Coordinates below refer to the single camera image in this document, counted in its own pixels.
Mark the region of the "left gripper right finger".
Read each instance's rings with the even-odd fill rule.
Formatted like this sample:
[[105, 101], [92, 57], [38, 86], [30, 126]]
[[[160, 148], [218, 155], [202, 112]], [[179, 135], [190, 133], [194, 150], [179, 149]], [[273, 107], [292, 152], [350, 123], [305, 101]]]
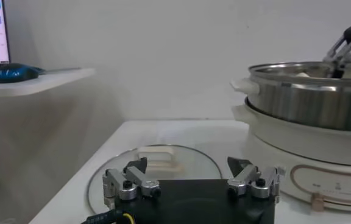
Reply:
[[227, 164], [233, 175], [227, 180], [230, 197], [239, 198], [250, 193], [254, 198], [268, 199], [272, 197], [275, 203], [280, 201], [278, 168], [267, 167], [260, 170], [249, 160], [234, 157], [228, 157]]

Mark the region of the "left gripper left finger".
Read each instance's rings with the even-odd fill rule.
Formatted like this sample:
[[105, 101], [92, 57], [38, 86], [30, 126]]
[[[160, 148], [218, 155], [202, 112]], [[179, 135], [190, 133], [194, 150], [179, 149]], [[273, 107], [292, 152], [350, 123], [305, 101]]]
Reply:
[[149, 178], [146, 169], [146, 157], [128, 162], [122, 171], [107, 169], [102, 176], [104, 204], [114, 209], [116, 200], [134, 201], [138, 193], [143, 198], [158, 199], [161, 196], [160, 182]]

